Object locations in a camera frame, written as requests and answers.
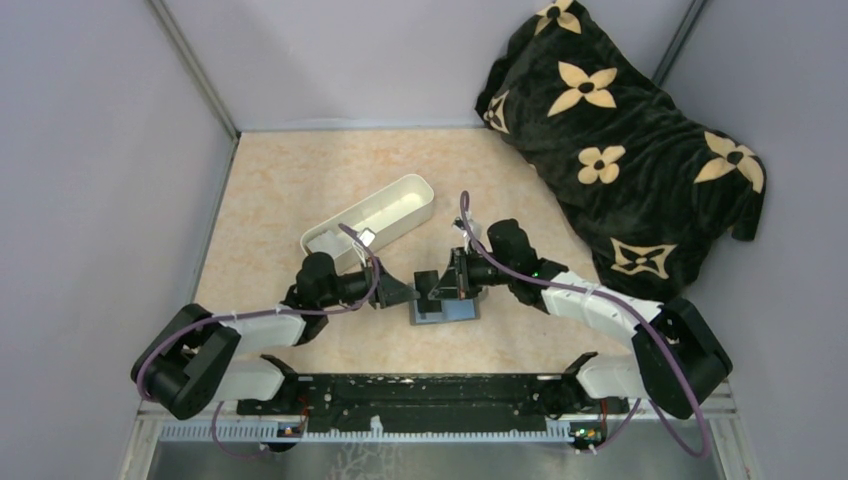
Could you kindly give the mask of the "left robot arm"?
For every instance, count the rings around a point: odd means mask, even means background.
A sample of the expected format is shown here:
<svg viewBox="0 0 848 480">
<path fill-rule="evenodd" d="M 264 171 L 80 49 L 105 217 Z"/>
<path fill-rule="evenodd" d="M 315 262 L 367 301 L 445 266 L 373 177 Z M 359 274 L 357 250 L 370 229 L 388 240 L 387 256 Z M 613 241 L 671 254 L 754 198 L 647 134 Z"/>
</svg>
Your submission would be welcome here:
<svg viewBox="0 0 848 480">
<path fill-rule="evenodd" d="M 300 388 L 261 351 L 314 340 L 332 315 L 406 304 L 418 292 L 372 257 L 360 271 L 338 274 L 326 253 L 305 257 L 285 299 L 265 311 L 216 316 L 197 303 L 183 306 L 134 363 L 140 396 L 186 420 L 209 404 L 261 400 L 277 414 L 292 411 Z"/>
</svg>

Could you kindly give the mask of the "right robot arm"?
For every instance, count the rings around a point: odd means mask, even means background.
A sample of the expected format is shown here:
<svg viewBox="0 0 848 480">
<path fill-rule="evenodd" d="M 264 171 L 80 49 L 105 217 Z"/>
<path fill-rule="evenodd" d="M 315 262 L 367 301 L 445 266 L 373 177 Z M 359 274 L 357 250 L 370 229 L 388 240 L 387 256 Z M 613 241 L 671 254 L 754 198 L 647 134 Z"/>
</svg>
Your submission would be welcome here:
<svg viewBox="0 0 848 480">
<path fill-rule="evenodd" d="M 492 250 L 455 247 L 431 301 L 470 300 L 505 285 L 516 299 L 550 316 L 572 318 L 616 340 L 626 355 L 592 354 L 563 385 L 576 412 L 601 398 L 645 399 L 688 419 L 733 370 L 730 357 L 698 309 L 684 298 L 665 303 L 634 298 L 590 282 L 567 266 L 540 257 L 514 219 L 487 231 Z"/>
</svg>

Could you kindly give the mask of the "white plastic tray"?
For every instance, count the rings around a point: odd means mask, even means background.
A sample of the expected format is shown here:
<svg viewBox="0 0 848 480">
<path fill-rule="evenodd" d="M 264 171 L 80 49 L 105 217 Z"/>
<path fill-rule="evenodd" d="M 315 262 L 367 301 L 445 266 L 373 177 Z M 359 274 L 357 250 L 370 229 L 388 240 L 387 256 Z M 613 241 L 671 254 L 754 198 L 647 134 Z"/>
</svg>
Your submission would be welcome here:
<svg viewBox="0 0 848 480">
<path fill-rule="evenodd" d="M 373 230 L 376 233 L 376 240 L 372 244 L 372 249 L 376 252 L 428 221 L 434 212 L 434 199 L 435 191 L 423 177 L 417 174 L 405 175 L 308 229 L 300 238 L 301 250 L 306 255 L 312 254 L 303 247 L 304 238 L 324 230 L 342 232 L 338 225 L 343 223 L 356 232 L 364 228 Z M 350 237 L 349 240 L 351 249 L 343 256 L 333 259 L 336 270 L 339 272 L 359 263 L 353 241 Z"/>
</svg>

